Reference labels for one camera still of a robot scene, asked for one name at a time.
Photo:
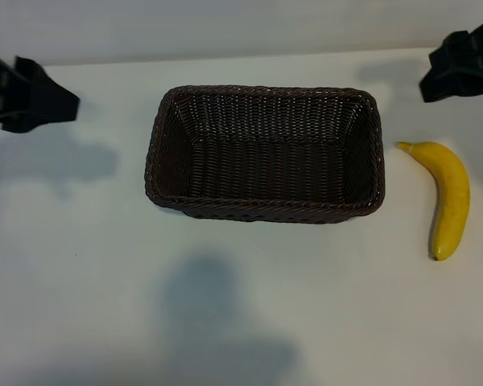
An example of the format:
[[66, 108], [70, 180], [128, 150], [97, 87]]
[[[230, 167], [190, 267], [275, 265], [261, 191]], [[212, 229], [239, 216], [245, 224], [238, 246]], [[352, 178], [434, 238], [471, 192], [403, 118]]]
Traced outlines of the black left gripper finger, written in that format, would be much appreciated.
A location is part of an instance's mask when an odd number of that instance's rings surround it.
[[41, 65], [20, 56], [15, 58], [14, 71], [22, 82], [29, 84], [47, 84], [51, 80]]
[[48, 81], [31, 83], [6, 97], [12, 111], [2, 123], [10, 133], [29, 133], [52, 123], [75, 121], [80, 99], [62, 86]]

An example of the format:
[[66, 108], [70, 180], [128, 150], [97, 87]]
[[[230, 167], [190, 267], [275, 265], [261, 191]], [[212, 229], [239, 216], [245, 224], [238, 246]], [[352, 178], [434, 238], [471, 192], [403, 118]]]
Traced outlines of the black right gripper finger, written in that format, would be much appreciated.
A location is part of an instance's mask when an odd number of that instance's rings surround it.
[[472, 75], [469, 67], [469, 60], [473, 54], [471, 34], [467, 31], [455, 31], [449, 34], [441, 46], [429, 55], [429, 73], [442, 76], [450, 75]]
[[470, 75], [452, 75], [436, 79], [426, 75], [419, 84], [423, 101], [432, 103], [449, 97], [476, 97], [483, 95], [483, 78]]

